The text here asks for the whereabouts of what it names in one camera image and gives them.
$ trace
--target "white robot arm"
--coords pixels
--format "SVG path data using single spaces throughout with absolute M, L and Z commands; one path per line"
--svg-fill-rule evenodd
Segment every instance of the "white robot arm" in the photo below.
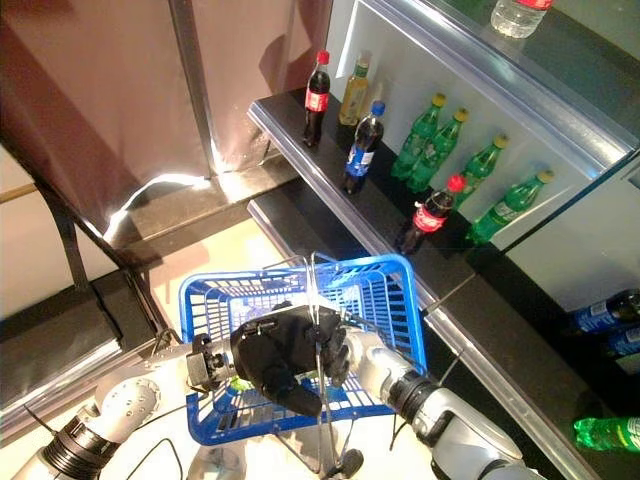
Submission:
M 264 323 L 256 321 L 251 335 L 268 335 L 278 328 L 277 316 L 267 317 Z M 261 325 L 268 328 L 261 330 Z M 96 390 L 95 404 L 81 409 L 14 479 L 97 478 L 131 433 L 175 405 L 177 397 L 183 399 L 193 387 L 217 388 L 222 380 L 236 375 L 236 362 L 242 371 L 242 359 L 234 359 L 238 350 L 228 339 L 196 340 L 193 345 L 170 347 L 138 366 L 106 377 Z M 405 419 L 417 438 L 431 448 L 432 469 L 438 478 L 542 478 L 524 465 L 520 450 L 501 429 L 450 390 L 418 374 L 378 335 L 349 327 L 344 345 L 349 370 L 362 387 Z

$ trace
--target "blue bottle cap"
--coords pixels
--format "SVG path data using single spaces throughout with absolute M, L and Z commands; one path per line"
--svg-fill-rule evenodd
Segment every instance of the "blue bottle cap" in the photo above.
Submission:
M 384 102 L 381 102 L 380 100 L 373 102 L 371 105 L 371 113 L 378 116 L 382 115 L 384 113 Z

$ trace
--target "yellow bottle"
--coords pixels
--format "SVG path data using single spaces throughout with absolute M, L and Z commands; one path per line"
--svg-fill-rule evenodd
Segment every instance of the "yellow bottle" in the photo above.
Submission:
M 338 115 L 342 125 L 356 125 L 358 123 L 360 107 L 362 106 L 364 97 L 367 94 L 367 87 L 369 86 L 369 82 L 367 81 L 368 71 L 369 55 L 363 52 L 360 54 L 353 75 L 347 80 L 347 87 L 344 90 L 342 107 Z

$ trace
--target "red label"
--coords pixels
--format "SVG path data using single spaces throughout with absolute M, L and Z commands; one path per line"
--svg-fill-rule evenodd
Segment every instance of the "red label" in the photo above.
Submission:
M 519 4 L 536 10 L 549 10 L 553 0 L 516 0 Z
M 304 106 L 313 112 L 324 112 L 329 105 L 328 93 L 313 93 L 307 88 L 307 97 Z
M 438 230 L 447 217 L 438 218 L 432 216 L 424 207 L 418 208 L 413 216 L 413 224 L 425 233 L 431 233 Z

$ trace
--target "bottle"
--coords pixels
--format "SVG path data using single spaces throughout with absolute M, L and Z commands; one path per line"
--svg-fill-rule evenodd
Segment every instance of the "bottle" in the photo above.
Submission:
M 640 452 L 640 417 L 583 418 L 573 428 L 579 447 Z
M 403 227 L 396 238 L 395 247 L 403 255 L 416 252 L 424 236 L 438 230 L 447 220 L 455 203 L 455 195 L 464 188 L 462 175 L 452 175 L 447 182 L 446 190 L 435 191 L 424 202 L 416 203 L 413 219 Z
M 411 176 L 413 166 L 424 151 L 426 143 L 431 140 L 438 129 L 440 109 L 446 102 L 447 97 L 442 93 L 436 93 L 431 99 L 431 107 L 413 122 L 411 133 L 402 145 L 400 155 L 391 169 L 392 176 L 400 180 Z
M 380 120 L 383 114 L 384 103 L 373 102 L 371 113 L 364 117 L 356 128 L 342 186 L 349 195 L 358 193 L 364 185 L 365 175 L 369 171 L 369 165 L 384 133 L 384 127 Z
M 360 53 L 353 75 L 347 80 L 344 97 L 342 98 L 342 107 L 338 114 L 338 119 L 342 125 L 353 126 L 358 123 L 360 108 L 369 86 L 367 72 L 369 71 L 370 55 L 367 51 Z
M 498 230 L 531 207 L 542 187 L 552 180 L 553 172 L 545 170 L 528 182 L 511 187 L 502 200 L 471 225 L 467 239 L 476 245 L 487 243 Z
M 491 13 L 491 25 L 513 38 L 527 38 L 535 32 L 553 0 L 498 0 Z
M 456 195 L 456 205 L 454 209 L 460 208 L 469 195 L 475 192 L 476 188 L 493 172 L 498 162 L 500 153 L 509 143 L 506 135 L 497 135 L 493 143 L 479 153 L 476 153 L 467 163 L 462 171 L 466 184 L 464 190 Z
M 609 335 L 604 344 L 604 354 L 611 358 L 626 357 L 640 352 L 640 327 L 630 328 Z
M 329 52 L 320 50 L 316 56 L 316 68 L 307 83 L 307 94 L 304 99 L 306 110 L 303 141 L 307 147 L 313 147 L 320 141 L 322 119 L 329 106 L 329 87 L 331 82 L 327 73 Z
M 624 290 L 613 297 L 573 312 L 571 332 L 600 333 L 640 323 L 640 289 Z
M 433 136 L 427 143 L 420 159 L 413 166 L 407 187 L 414 193 L 423 192 L 429 186 L 431 178 L 440 169 L 440 165 L 451 154 L 458 143 L 458 135 L 462 124 L 469 118 L 469 112 L 458 109 L 453 118 Z

